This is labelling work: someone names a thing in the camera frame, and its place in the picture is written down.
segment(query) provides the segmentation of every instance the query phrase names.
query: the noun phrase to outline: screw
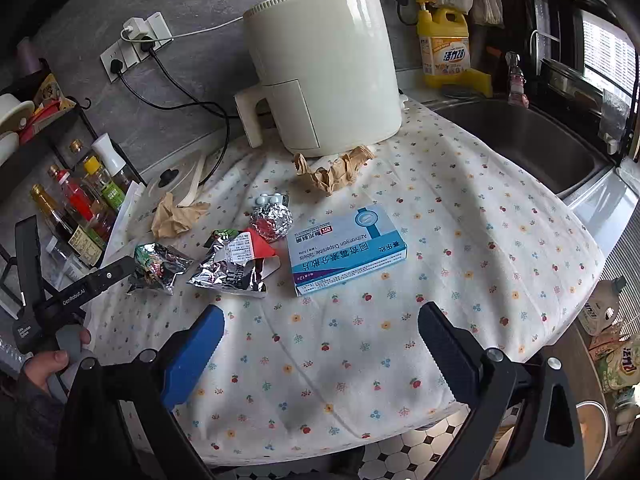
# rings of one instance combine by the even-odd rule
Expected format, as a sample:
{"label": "screw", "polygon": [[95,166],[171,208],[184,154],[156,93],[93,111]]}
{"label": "screw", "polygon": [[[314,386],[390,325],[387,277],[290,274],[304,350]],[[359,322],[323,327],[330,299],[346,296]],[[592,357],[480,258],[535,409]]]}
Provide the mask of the screw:
{"label": "screw", "polygon": [[93,357],[87,357],[80,363],[82,370],[91,370],[95,366],[95,359]]}
{"label": "screw", "polygon": [[496,363],[499,363],[504,359],[504,354],[498,348],[489,348],[486,351],[487,357]]}
{"label": "screw", "polygon": [[158,352],[156,352],[152,348],[147,348],[146,350],[140,352],[138,359],[140,359],[143,363],[151,363],[156,358],[157,354]]}
{"label": "screw", "polygon": [[562,363],[557,357],[550,357],[546,360],[546,364],[548,364],[554,370],[559,370],[560,368],[562,368]]}

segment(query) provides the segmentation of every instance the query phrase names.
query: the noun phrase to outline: white cable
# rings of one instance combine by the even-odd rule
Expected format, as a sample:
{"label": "white cable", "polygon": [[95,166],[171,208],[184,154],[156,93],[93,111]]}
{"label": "white cable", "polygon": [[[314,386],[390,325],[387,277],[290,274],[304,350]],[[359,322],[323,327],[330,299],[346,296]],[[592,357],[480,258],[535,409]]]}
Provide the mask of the white cable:
{"label": "white cable", "polygon": [[185,34],[176,34],[175,36],[169,36],[168,38],[158,38],[157,40],[130,40],[129,38],[124,37],[124,33],[126,32],[124,29],[120,31],[120,37],[129,43],[155,43],[156,41],[165,41],[165,40],[174,40],[175,38],[184,38],[185,36],[192,36],[193,34],[200,34],[201,32],[209,32],[210,30],[216,30],[217,28],[225,27],[225,25],[230,25],[231,23],[238,22],[242,20],[242,16],[231,20],[230,22],[222,23],[220,25],[216,25],[215,27],[203,28],[202,30],[194,30],[193,32],[186,32]]}

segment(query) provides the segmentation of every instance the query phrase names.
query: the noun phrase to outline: yellow detergent bottle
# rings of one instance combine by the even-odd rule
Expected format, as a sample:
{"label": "yellow detergent bottle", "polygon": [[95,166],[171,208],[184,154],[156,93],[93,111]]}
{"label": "yellow detergent bottle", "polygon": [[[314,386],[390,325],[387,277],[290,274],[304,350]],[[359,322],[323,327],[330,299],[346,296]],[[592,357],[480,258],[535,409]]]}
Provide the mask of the yellow detergent bottle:
{"label": "yellow detergent bottle", "polygon": [[436,0],[415,1],[420,4],[417,29],[425,82],[432,88],[462,83],[463,73],[471,68],[465,17],[447,7],[437,9],[432,16],[426,4]]}

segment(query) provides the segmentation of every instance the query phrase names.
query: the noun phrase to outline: white plug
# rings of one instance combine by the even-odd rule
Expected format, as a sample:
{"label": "white plug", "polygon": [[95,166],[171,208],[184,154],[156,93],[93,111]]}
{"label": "white plug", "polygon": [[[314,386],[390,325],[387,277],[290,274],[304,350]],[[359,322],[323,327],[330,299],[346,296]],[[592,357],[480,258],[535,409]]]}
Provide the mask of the white plug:
{"label": "white plug", "polygon": [[148,36],[151,29],[142,18],[129,18],[123,23],[122,30],[127,33],[130,40],[139,40],[143,36]]}

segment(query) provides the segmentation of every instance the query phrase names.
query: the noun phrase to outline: white air fryer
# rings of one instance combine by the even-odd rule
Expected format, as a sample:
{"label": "white air fryer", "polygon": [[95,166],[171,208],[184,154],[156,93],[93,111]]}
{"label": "white air fryer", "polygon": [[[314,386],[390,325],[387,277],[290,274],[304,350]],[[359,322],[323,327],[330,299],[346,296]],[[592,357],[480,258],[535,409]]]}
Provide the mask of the white air fryer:
{"label": "white air fryer", "polygon": [[402,121],[380,0],[267,0],[243,15],[260,84],[236,94],[252,148],[266,98],[285,147],[322,156],[395,134]]}

